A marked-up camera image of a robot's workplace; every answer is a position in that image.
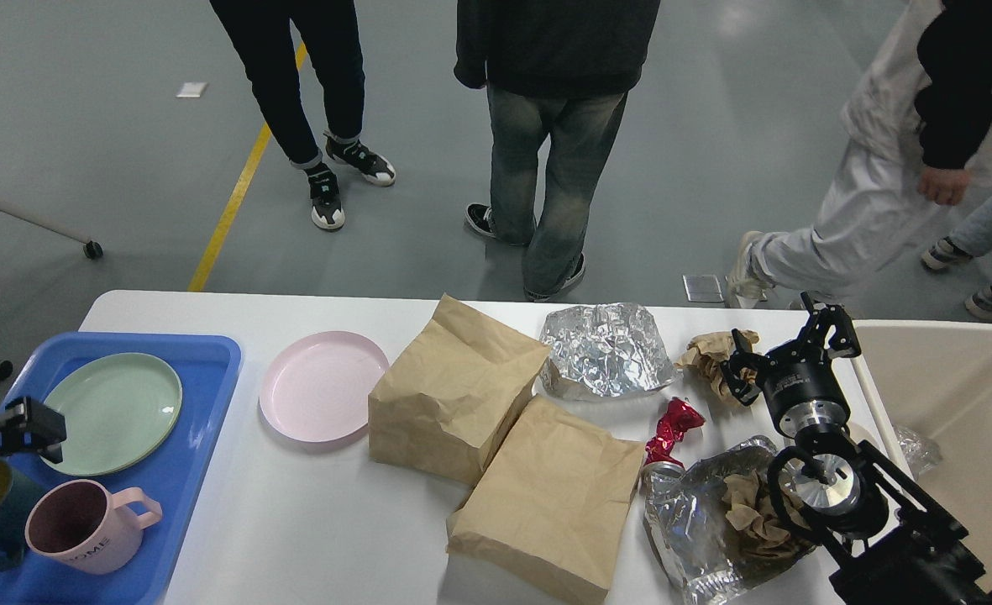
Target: pink mug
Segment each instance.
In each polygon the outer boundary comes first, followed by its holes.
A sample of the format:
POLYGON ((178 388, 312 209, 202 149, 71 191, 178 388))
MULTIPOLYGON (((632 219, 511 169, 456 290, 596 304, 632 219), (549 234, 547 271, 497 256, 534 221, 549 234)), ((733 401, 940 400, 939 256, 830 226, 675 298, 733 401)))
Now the pink mug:
POLYGON ((134 558, 144 531, 163 518, 160 505, 139 487, 112 494, 100 483, 76 479, 47 492, 26 521, 26 543, 36 555, 109 574, 134 558), (138 515, 128 504, 141 502, 138 515))

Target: pink plate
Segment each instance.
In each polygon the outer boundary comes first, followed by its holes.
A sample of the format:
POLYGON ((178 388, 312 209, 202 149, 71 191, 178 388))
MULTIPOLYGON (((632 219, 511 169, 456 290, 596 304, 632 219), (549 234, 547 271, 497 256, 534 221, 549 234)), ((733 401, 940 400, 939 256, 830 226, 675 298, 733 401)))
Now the pink plate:
POLYGON ((292 439, 315 444, 346 437, 368 424, 369 391, 387 367, 384 352, 361 334, 311 334, 272 361, 260 410, 292 439))

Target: red wrapper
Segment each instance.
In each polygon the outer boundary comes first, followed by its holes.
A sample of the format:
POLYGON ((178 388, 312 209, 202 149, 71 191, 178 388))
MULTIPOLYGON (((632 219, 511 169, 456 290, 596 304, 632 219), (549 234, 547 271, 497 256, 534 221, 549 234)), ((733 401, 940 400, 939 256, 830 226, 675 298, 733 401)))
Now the red wrapper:
POLYGON ((686 437, 689 429, 696 429, 704 424, 704 418, 691 408, 689 403, 681 401, 678 397, 668 402, 668 411, 656 423, 656 437, 653 437, 645 445, 645 464, 654 462, 673 462, 683 466, 678 460, 669 456, 675 444, 686 437))

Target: trash bin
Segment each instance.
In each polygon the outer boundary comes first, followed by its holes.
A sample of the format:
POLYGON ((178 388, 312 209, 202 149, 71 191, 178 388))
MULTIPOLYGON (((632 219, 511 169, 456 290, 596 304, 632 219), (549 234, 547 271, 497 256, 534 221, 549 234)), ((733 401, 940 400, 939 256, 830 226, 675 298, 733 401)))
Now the trash bin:
POLYGON ((869 368, 862 387, 888 456, 902 452, 887 418, 940 444, 942 462, 918 483, 969 529, 963 542, 988 572, 979 584, 992 589, 992 324, 858 321, 855 329, 869 368))

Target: blue tray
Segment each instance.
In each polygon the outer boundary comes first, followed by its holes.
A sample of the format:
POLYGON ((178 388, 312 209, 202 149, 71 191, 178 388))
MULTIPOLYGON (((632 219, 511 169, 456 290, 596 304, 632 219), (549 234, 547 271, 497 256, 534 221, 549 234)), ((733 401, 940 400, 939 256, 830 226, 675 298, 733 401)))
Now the blue tray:
MULTIPOLYGON (((238 381, 242 352, 237 342, 189 334, 58 334, 36 348, 4 402, 23 395, 44 401, 51 388, 78 367, 123 352, 156 355, 174 368, 181 379, 181 414, 151 455, 126 470, 93 479, 113 492, 141 487, 163 506, 163 520, 146 529, 141 550, 113 574, 84 574, 26 552, 21 566, 0 571, 0 604, 146 605, 166 589, 238 381)), ((73 479, 36 455, 12 456, 11 464, 46 489, 73 479)))

